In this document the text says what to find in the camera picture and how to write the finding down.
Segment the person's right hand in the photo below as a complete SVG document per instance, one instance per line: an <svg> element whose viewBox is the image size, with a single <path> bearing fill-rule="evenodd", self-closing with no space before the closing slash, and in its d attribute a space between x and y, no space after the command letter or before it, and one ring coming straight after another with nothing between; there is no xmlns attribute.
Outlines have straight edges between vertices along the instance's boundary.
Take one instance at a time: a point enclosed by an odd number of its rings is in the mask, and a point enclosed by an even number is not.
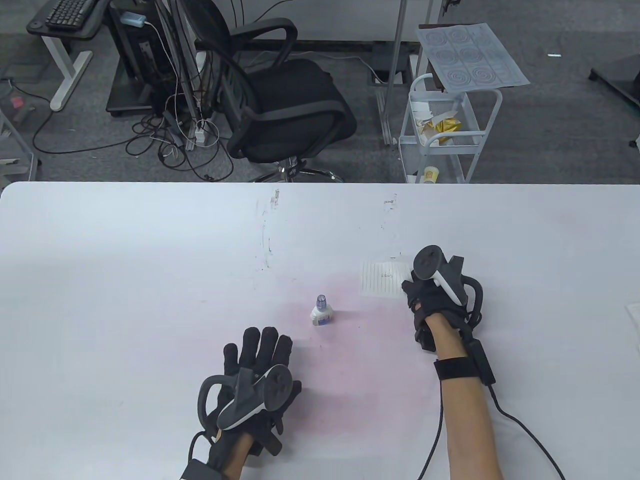
<svg viewBox="0 0 640 480"><path fill-rule="evenodd" d="M450 326L457 330L462 343L467 345L473 340L473 330L482 320L483 288L477 279L463 275L462 286L474 291L473 309L467 310L467 301L459 306L433 279L418 279L411 272L412 280L405 280L401 288L407 295L407 306L414 315L414 340L428 352L436 350L434 334L426 324L426 318L433 314L442 314Z"/></svg>

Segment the person's left hand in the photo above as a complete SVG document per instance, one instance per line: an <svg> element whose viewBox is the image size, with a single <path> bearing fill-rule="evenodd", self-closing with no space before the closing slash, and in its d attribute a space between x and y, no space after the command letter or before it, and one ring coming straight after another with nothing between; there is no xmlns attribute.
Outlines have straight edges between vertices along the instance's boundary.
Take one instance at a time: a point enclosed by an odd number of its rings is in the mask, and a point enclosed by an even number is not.
<svg viewBox="0 0 640 480"><path fill-rule="evenodd" d="M198 419L211 442L211 466L221 466L244 437L249 455L281 452L284 414L302 392L302 382L290 371L292 349L291 338L272 326L249 327L241 346L224 346L223 373L206 378L198 393Z"/></svg>

